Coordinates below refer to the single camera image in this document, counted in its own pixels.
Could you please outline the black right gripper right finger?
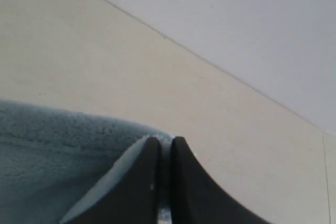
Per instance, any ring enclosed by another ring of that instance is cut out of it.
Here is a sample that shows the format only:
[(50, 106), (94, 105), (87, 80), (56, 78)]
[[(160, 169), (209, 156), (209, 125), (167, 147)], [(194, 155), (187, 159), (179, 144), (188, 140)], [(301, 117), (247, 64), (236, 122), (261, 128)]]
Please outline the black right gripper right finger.
[(267, 223), (211, 178), (183, 137), (172, 141), (170, 207), (173, 223)]

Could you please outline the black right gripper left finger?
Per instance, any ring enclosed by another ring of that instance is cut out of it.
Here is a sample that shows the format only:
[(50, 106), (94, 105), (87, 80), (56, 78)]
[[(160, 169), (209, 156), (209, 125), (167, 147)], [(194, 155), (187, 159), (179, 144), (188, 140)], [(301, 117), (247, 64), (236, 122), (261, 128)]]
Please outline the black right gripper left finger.
[(156, 137), (129, 148), (61, 223), (156, 223), (160, 158)]

